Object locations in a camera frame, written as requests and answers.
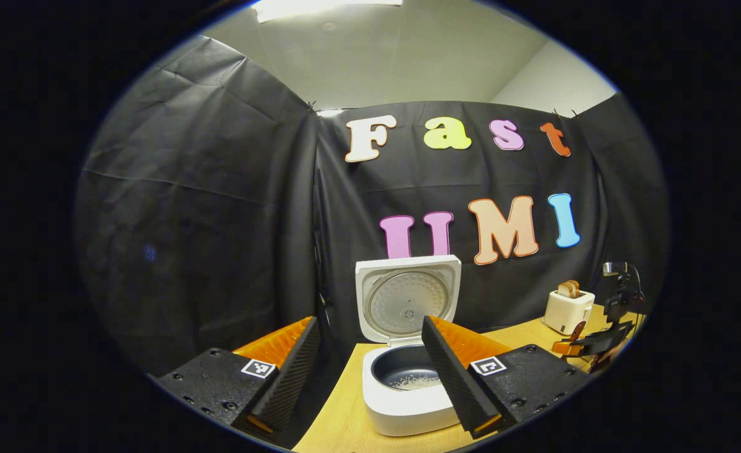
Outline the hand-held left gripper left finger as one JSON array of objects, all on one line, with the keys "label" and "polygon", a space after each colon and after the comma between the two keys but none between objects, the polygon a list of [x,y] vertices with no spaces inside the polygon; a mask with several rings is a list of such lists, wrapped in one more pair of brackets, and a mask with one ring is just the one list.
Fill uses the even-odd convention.
[{"label": "hand-held left gripper left finger", "polygon": [[157,382],[219,422],[272,435],[288,425],[319,344],[307,316],[235,350],[210,348]]}]

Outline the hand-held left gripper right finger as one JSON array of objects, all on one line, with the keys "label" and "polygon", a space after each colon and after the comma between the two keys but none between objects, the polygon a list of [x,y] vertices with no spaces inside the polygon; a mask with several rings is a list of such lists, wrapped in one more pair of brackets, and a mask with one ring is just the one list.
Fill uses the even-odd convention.
[{"label": "hand-held left gripper right finger", "polygon": [[542,415],[593,378],[535,344],[506,347],[436,316],[423,318],[421,338],[474,439]]}]

